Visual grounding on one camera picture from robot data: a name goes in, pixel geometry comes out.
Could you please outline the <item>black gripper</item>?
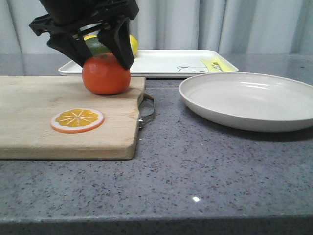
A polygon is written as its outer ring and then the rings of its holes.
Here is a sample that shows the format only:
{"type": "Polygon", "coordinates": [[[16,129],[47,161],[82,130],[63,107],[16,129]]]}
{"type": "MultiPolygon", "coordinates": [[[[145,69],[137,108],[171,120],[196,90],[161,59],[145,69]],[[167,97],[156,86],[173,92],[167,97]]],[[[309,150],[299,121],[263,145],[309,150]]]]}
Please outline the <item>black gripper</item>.
{"type": "Polygon", "coordinates": [[[128,70],[134,62],[130,43],[130,20],[135,19],[139,7],[135,0],[42,0],[46,15],[35,18],[29,25],[40,36],[49,32],[47,45],[67,56],[78,65],[92,57],[82,37],[77,40],[70,35],[57,34],[74,32],[90,24],[102,24],[97,34],[116,57],[120,65],[128,70]]]}

